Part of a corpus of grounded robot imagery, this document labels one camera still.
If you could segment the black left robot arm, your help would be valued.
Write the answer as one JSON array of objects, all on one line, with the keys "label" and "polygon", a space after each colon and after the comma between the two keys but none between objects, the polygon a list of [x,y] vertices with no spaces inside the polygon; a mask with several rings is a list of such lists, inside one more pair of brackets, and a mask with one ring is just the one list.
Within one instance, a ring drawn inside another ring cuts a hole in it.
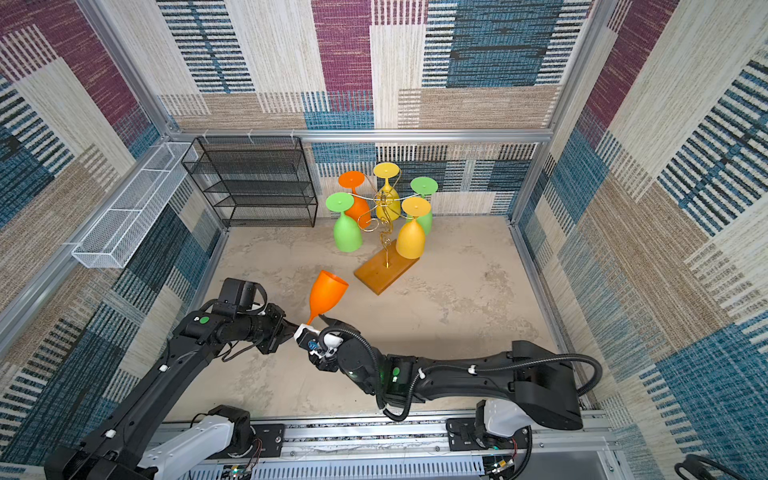
[{"label": "black left robot arm", "polygon": [[228,344],[247,342],[273,353],[296,326],[267,301],[262,285],[228,278],[219,297],[188,313],[166,349],[112,414],[76,447],[58,447],[44,464],[47,479],[150,479],[140,461],[187,387]]}]

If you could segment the orange front wine glass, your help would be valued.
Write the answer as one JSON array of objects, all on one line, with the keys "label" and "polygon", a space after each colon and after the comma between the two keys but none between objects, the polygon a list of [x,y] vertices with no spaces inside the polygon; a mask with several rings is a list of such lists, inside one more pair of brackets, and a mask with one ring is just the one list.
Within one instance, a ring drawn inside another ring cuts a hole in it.
[{"label": "orange front wine glass", "polygon": [[341,277],[322,270],[312,285],[309,296],[310,316],[307,321],[311,325],[313,321],[332,310],[343,298],[349,284]]}]

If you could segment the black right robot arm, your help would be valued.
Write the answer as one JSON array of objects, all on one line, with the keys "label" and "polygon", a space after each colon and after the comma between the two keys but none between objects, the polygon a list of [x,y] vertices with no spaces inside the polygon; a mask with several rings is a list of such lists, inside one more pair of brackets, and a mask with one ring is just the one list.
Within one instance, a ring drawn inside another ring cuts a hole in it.
[{"label": "black right robot arm", "polygon": [[474,437],[485,448],[535,425],[582,429],[579,400],[603,375],[591,356],[555,354],[524,340],[487,357],[438,360],[386,355],[359,331],[338,323],[309,334],[301,345],[318,370],[343,373],[393,422],[405,421],[416,403],[478,399]]}]

